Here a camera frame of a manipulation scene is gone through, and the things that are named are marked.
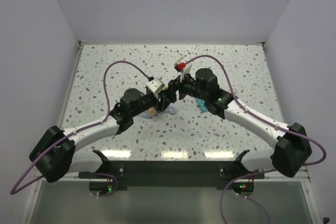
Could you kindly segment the beige cube socket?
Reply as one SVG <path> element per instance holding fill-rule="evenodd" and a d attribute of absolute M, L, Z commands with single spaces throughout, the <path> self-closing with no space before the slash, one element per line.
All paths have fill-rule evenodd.
<path fill-rule="evenodd" d="M 151 107 L 148 110 L 146 110 L 146 113 L 147 113 L 148 116 L 154 116 L 154 115 L 156 115 L 157 110 L 156 110 L 156 108 Z"/>

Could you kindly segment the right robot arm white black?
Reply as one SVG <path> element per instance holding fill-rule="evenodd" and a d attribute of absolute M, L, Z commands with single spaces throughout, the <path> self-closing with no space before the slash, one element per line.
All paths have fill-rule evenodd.
<path fill-rule="evenodd" d="M 174 99 L 182 100 L 188 95 L 203 100 L 212 115 L 244 127 L 269 145 L 266 150 L 245 150 L 238 155 L 234 173 L 239 178 L 266 169 L 294 177 L 312 154 L 302 125 L 288 125 L 250 108 L 220 88 L 211 69 L 197 70 L 194 78 L 190 74 L 177 77 L 169 82 L 167 91 Z"/>

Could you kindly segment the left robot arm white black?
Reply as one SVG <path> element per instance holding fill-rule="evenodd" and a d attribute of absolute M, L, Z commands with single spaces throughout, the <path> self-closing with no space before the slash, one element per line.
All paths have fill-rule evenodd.
<path fill-rule="evenodd" d="M 109 136 L 125 132 L 133 125 L 133 118 L 150 108 L 165 110 L 176 101 L 176 89 L 166 88 L 158 94 L 146 89 L 129 88 L 105 117 L 80 127 L 62 130 L 50 127 L 29 155 L 29 160 L 42 176 L 53 183 L 70 172 L 77 151 Z"/>

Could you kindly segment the round light blue socket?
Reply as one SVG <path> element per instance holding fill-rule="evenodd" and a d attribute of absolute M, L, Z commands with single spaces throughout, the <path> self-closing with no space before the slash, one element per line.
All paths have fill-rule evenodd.
<path fill-rule="evenodd" d="M 142 118 L 150 119 L 156 115 L 156 111 L 145 111 L 140 114 Z"/>

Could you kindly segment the teal power strip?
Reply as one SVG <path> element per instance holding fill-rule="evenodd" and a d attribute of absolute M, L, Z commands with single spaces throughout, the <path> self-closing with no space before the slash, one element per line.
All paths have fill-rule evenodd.
<path fill-rule="evenodd" d="M 197 105 L 198 105 L 198 107 L 199 107 L 199 109 L 202 113 L 205 113 L 205 112 L 208 111 L 208 109 L 205 106 L 205 101 L 203 101 L 201 99 L 198 99 L 198 98 L 196 98 L 195 100 L 196 100 L 196 103 L 197 103 Z"/>

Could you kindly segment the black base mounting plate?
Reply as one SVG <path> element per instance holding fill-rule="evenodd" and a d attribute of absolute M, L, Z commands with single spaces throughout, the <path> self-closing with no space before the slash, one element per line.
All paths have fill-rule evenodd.
<path fill-rule="evenodd" d="M 250 174 L 236 161 L 104 161 L 94 173 L 79 178 L 95 180 L 91 192 L 107 193 L 129 187 L 215 187 L 223 189 L 231 180 Z"/>

